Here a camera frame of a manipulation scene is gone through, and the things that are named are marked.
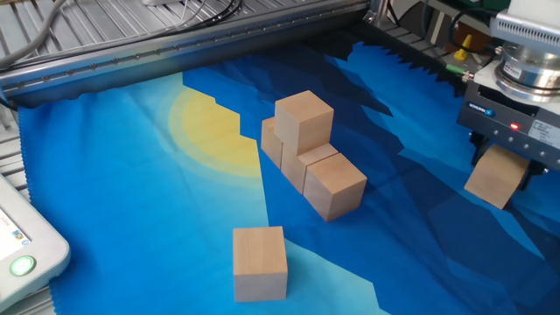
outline white cylinder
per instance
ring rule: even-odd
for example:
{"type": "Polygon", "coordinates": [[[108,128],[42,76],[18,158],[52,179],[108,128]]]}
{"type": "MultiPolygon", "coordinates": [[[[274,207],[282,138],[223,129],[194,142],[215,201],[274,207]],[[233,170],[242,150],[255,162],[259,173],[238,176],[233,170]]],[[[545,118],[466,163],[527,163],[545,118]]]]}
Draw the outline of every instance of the white cylinder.
{"type": "Polygon", "coordinates": [[[560,29],[560,0],[512,0],[507,14],[560,29]]]}

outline light blue fabric area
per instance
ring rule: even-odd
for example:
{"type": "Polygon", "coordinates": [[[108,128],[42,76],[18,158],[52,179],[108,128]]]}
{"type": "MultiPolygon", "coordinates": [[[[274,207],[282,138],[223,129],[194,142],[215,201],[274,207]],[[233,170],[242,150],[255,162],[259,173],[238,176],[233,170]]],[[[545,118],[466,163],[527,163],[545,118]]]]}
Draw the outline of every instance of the light blue fabric area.
{"type": "Polygon", "coordinates": [[[289,298],[234,302],[233,229],[269,225],[264,191],[224,184],[232,175],[174,144],[167,116],[182,83],[179,73],[22,108],[33,205],[73,251],[51,282],[56,312],[384,314],[369,281],[289,242],[289,298]]]}

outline yellow object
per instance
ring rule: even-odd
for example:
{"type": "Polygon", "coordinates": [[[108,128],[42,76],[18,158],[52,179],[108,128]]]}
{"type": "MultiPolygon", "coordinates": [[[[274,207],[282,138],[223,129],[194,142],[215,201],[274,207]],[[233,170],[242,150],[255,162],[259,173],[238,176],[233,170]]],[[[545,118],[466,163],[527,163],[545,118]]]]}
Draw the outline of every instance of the yellow object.
{"type": "Polygon", "coordinates": [[[186,89],[171,106],[169,129],[175,144],[199,167],[261,180],[256,141],[240,134],[239,114],[213,97],[186,89]]]}
{"type": "MultiPolygon", "coordinates": [[[[465,41],[463,42],[463,47],[471,48],[471,40],[473,40],[473,36],[467,35],[466,38],[465,38],[465,41]]],[[[458,52],[455,52],[455,54],[453,55],[453,58],[455,58],[455,60],[459,60],[459,61],[466,60],[466,51],[464,51],[463,49],[460,49],[458,52]]]]}

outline wooden block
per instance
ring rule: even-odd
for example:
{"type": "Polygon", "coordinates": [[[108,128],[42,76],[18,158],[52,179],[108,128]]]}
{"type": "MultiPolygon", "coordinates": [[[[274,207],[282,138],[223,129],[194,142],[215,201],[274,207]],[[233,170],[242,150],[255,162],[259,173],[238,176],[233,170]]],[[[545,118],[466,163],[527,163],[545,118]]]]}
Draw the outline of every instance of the wooden block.
{"type": "Polygon", "coordinates": [[[529,161],[493,144],[476,164],[465,189],[503,209],[522,182],[529,161]]]}
{"type": "Polygon", "coordinates": [[[298,156],[290,149],[286,148],[282,152],[282,174],[300,193],[304,193],[307,166],[337,153],[338,151],[336,151],[336,149],[334,149],[329,143],[321,145],[316,149],[310,150],[298,156]]]}
{"type": "Polygon", "coordinates": [[[296,155],[328,144],[334,110],[311,91],[276,101],[275,133],[296,155]]]}
{"type": "Polygon", "coordinates": [[[261,149],[278,168],[282,165],[282,141],[274,133],[275,118],[262,121],[261,149]]]}
{"type": "Polygon", "coordinates": [[[235,302],[286,299],[287,284],[282,227],[234,229],[235,302]]]}
{"type": "Polygon", "coordinates": [[[338,153],[307,167],[304,196],[328,222],[360,206],[367,181],[338,153]]]}

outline blue fabric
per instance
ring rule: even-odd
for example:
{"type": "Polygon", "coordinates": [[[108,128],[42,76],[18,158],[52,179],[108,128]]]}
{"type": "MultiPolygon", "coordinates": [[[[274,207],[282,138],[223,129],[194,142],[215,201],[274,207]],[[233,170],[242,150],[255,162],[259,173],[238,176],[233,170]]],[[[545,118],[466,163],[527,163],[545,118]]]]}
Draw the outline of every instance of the blue fabric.
{"type": "Polygon", "coordinates": [[[51,283],[57,313],[560,313],[560,175],[507,211],[466,192],[461,100],[398,62],[363,44],[348,60],[294,45],[22,109],[32,203],[73,251],[51,283]],[[256,147],[274,101],[308,89],[335,110],[332,145],[368,177],[361,207],[334,222],[261,150],[260,174],[239,177],[173,135],[176,100],[201,93],[239,114],[256,147]],[[235,304],[231,231],[267,225],[284,227],[288,299],[235,304]]]}

